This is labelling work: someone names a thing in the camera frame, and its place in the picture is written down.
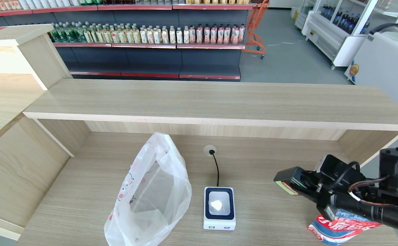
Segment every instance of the snack bag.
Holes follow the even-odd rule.
[[[328,245],[341,245],[360,232],[380,226],[378,222],[370,221],[359,215],[354,215],[339,209],[333,221],[325,219],[322,215],[308,226],[317,238]]]

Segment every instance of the cartoon print on bag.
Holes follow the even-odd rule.
[[[134,178],[131,173],[127,173],[126,178],[121,185],[120,193],[118,194],[117,200],[121,201],[121,198],[127,195],[132,187],[134,187]]]

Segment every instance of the glass door fridge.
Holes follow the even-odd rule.
[[[347,67],[372,27],[398,23],[398,0],[317,0],[302,34],[332,62]]]

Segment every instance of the shopping cart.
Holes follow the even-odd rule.
[[[269,7],[269,0],[252,0],[253,9],[250,12],[249,22],[247,23],[247,36],[249,37],[249,41],[246,42],[246,46],[255,45],[257,50],[246,50],[244,52],[257,53],[261,54],[261,59],[264,58],[264,54],[266,53],[266,46],[263,45],[263,39],[254,33],[254,30],[258,28],[258,25],[263,18],[264,13]]]

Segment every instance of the blue bottle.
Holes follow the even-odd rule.
[[[346,13],[344,13],[344,14],[341,16],[340,23],[338,24],[338,27],[339,27],[339,28],[343,28],[343,27],[344,27],[344,24],[346,23],[346,19],[347,19],[348,16],[349,16],[349,11],[346,11]]]

